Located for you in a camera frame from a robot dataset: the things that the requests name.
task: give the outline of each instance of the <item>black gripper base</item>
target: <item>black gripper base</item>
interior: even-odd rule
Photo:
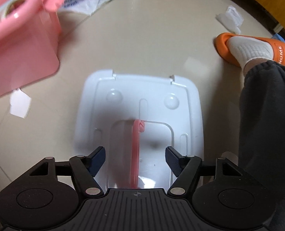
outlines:
[[[6,227],[4,231],[14,231]],[[67,223],[52,231],[219,231],[198,218],[184,199],[163,189],[109,189],[87,199]]]

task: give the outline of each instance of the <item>white sock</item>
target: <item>white sock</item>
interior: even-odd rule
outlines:
[[[239,62],[242,70],[246,63],[253,59],[264,58],[273,60],[273,48],[265,41],[244,36],[234,36],[228,40],[227,46],[231,54]]]

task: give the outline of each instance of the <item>white paper scrap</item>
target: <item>white paper scrap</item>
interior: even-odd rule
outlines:
[[[241,30],[239,27],[244,19],[235,7],[229,6],[225,13],[217,15],[215,18],[230,32],[240,35]]]
[[[20,89],[13,90],[10,96],[10,114],[25,118],[29,107],[31,98]]]

